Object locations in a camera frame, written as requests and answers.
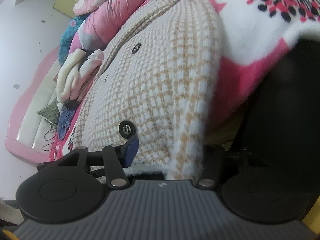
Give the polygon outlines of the beige white houndstooth cardigan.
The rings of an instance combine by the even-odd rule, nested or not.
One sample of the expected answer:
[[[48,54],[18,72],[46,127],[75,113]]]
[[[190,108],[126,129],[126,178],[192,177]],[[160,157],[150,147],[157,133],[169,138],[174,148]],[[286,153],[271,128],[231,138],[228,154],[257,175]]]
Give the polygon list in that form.
[[[134,129],[139,150],[128,175],[196,180],[220,56],[220,21],[210,1],[150,0],[104,50],[74,146],[123,144]]]

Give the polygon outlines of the blue crumpled cloth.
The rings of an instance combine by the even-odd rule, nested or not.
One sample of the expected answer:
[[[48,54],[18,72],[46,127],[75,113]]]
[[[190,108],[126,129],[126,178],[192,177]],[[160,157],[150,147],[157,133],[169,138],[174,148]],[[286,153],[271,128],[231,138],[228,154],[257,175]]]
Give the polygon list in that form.
[[[64,64],[64,62],[67,59],[67,56],[69,54],[69,50],[71,47],[71,42],[73,40],[73,37],[75,36],[76,31],[79,29],[80,25],[84,22],[86,18],[88,18],[88,16],[91,13],[92,12],[88,14],[80,15],[80,16],[75,16],[69,22],[69,26],[63,33],[60,40],[59,53],[58,53],[58,61],[59,61],[60,67]]]

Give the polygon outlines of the green patterned pillow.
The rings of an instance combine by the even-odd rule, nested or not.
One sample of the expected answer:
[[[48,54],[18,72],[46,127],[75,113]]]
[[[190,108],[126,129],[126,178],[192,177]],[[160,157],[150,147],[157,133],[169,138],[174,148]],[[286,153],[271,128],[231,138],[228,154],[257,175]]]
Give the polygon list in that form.
[[[46,120],[46,122],[57,125],[60,117],[57,99],[54,99],[48,106],[37,111],[37,114]]]

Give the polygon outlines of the blue denim garment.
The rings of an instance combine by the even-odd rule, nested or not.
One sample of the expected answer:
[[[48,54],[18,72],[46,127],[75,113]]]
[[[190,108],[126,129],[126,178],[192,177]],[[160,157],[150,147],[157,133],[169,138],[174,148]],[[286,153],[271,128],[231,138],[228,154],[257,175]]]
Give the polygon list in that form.
[[[60,141],[62,141],[67,131],[69,130],[72,120],[75,116],[76,109],[71,108],[65,108],[61,113],[59,117],[59,121],[57,124],[57,136]]]

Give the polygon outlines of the white fleece blanket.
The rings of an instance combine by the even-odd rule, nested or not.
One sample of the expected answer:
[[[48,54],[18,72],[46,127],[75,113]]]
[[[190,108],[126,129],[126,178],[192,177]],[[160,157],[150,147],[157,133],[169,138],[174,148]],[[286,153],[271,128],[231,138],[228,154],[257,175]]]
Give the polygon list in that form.
[[[68,55],[60,68],[56,84],[57,101],[59,103],[64,103],[70,98],[72,85],[78,80],[80,61],[85,55],[86,53],[83,50],[77,49]]]

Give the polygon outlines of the pink bed headboard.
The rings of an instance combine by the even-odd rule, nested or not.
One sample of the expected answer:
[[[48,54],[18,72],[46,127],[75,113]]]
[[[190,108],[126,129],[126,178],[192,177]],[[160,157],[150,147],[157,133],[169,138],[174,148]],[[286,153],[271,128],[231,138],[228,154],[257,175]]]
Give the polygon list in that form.
[[[16,157],[33,164],[50,161],[50,147],[54,142],[47,133],[50,124],[37,111],[56,98],[56,75],[60,69],[58,49],[50,52],[38,65],[31,85],[12,110],[5,148]]]

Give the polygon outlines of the white shirt under blanket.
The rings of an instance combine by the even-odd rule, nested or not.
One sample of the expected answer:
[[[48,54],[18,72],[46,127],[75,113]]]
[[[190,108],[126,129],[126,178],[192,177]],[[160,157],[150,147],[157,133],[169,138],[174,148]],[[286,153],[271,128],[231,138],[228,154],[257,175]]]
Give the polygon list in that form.
[[[84,86],[87,79],[93,73],[93,70],[101,65],[104,59],[103,52],[100,49],[95,50],[88,59],[82,64],[78,70],[78,78],[75,81],[75,84],[72,85],[70,99],[75,100],[80,95],[80,89]]]

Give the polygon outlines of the pink floral bed sheet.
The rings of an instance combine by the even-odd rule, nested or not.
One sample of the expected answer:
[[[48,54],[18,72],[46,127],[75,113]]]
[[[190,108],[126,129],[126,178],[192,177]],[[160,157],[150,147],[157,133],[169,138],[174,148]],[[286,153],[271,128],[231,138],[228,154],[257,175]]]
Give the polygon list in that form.
[[[206,124],[218,125],[300,38],[319,39],[319,0],[208,1],[220,21],[221,56]],[[82,104],[100,67],[80,89]]]

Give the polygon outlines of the pink grey floral duvet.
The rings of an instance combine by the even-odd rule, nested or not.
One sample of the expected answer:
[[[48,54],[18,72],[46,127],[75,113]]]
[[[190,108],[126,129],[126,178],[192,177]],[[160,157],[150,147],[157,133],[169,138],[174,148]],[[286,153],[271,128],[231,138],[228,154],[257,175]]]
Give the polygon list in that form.
[[[69,53],[76,49],[104,50],[127,19],[146,0],[106,0],[80,25]]]

